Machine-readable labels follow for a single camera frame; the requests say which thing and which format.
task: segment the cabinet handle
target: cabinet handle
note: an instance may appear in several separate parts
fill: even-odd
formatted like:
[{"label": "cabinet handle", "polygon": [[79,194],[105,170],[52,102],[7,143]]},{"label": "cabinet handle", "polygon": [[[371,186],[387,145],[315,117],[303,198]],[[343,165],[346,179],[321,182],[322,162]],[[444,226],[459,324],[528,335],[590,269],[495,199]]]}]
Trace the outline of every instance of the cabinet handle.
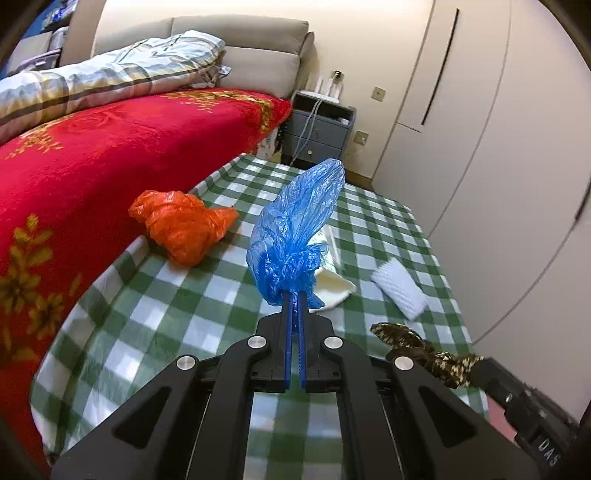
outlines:
[{"label": "cabinet handle", "polygon": [[423,117],[423,121],[421,122],[421,125],[424,125],[425,122],[427,121],[427,117],[429,115],[429,112],[431,111],[431,106],[433,105],[433,100],[435,100],[435,94],[437,93],[437,89],[439,88],[439,82],[441,82],[441,77],[443,76],[443,70],[445,70],[445,65],[447,63],[447,57],[449,56],[449,51],[452,49],[453,37],[456,34],[457,19],[459,17],[460,17],[460,9],[456,8],[456,16],[453,19],[452,32],[449,35],[449,42],[447,43],[447,49],[445,51],[445,56],[443,57],[441,69],[439,70],[439,76],[437,77],[437,81],[435,82],[435,88],[433,89],[433,94],[431,95],[431,99],[429,100],[429,103],[427,105],[427,111],[425,111],[425,116]]},{"label": "cabinet handle", "polygon": [[583,212],[585,211],[585,206],[587,205],[587,201],[589,200],[590,196],[591,196],[591,180],[589,180],[589,183],[587,184],[587,190],[585,190],[585,195],[583,195],[583,200],[581,201],[581,205],[579,205],[579,208],[577,209],[577,213],[574,215],[574,224],[575,225],[577,223],[579,223],[579,220],[581,220],[581,217],[583,216]]}]

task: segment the drawer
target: drawer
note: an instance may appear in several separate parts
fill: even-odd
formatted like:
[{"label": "drawer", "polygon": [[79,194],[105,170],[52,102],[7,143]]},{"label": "drawer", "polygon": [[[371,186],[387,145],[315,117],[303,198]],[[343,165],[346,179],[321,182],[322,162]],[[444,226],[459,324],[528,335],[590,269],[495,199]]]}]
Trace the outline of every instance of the drawer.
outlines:
[{"label": "drawer", "polygon": [[[307,118],[307,115],[302,115],[301,113],[293,112],[289,120],[287,121],[286,133],[293,135],[295,137],[299,137],[302,130],[304,129],[304,124],[306,123]],[[311,126],[312,119],[310,119],[310,121],[308,122],[304,138],[308,138]],[[335,123],[325,122],[321,119],[321,117],[317,116],[316,122],[314,122],[314,128],[312,129],[312,135],[310,137],[310,140],[314,140],[316,142],[324,143],[325,145],[330,145],[331,147],[340,149],[343,147],[343,143],[345,143],[347,131],[348,129],[346,127],[336,125]]]},{"label": "drawer", "polygon": [[[297,137],[293,135],[286,135],[283,139],[283,154],[293,157],[296,149]],[[330,147],[322,143],[314,142],[310,140],[307,145],[302,149],[298,158],[301,160],[307,160],[312,163],[320,163],[327,158],[340,158],[340,152],[338,148]]]}]

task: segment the metal screw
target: metal screw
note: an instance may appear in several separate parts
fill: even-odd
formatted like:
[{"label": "metal screw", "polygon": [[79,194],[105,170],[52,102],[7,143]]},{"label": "metal screw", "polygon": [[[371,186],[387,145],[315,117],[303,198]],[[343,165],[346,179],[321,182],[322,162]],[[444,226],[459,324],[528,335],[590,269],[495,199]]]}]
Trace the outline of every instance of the metal screw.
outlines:
[{"label": "metal screw", "polygon": [[324,339],[324,345],[326,348],[335,350],[343,346],[343,341],[339,337],[326,337]]},{"label": "metal screw", "polygon": [[248,339],[248,346],[250,348],[263,348],[266,344],[267,339],[260,335],[255,335]]},{"label": "metal screw", "polygon": [[399,356],[394,360],[394,365],[396,365],[399,370],[410,370],[413,367],[414,362],[413,359],[407,356]]},{"label": "metal screw", "polygon": [[191,370],[197,362],[190,355],[182,356],[177,360],[177,367],[181,370]]}]

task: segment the white wardrobe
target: white wardrobe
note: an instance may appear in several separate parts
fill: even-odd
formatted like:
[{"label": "white wardrobe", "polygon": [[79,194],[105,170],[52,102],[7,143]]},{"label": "white wardrobe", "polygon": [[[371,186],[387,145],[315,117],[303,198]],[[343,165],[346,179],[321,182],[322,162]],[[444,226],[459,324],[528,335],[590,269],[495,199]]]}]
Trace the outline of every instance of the white wardrobe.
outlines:
[{"label": "white wardrobe", "polygon": [[590,177],[591,71],[552,13],[436,0],[374,188],[429,235],[476,350],[579,417]]}]

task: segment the green checkered blanket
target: green checkered blanket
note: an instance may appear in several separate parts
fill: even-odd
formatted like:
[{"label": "green checkered blanket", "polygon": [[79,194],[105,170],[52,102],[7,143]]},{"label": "green checkered blanket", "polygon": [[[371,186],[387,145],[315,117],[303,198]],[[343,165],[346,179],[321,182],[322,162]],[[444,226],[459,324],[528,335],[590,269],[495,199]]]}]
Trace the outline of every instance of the green checkered blanket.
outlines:
[{"label": "green checkered blanket", "polygon": [[[31,410],[50,456],[71,448],[179,355],[219,355],[275,313],[246,267],[246,249],[262,207],[300,171],[243,155],[192,191],[207,206],[234,205],[239,219],[194,268],[179,268],[143,236],[93,283],[56,336],[32,386]],[[406,322],[446,351],[468,353],[470,339],[450,286],[411,212],[346,184],[327,222],[344,278],[357,292],[322,314],[335,332],[367,351],[388,348],[369,332],[376,322]],[[370,280],[392,256],[426,293],[428,309],[408,322]],[[294,366],[292,375],[297,375]],[[334,394],[256,393],[245,478],[340,478],[342,444]],[[456,394],[480,413],[479,390]]]}]

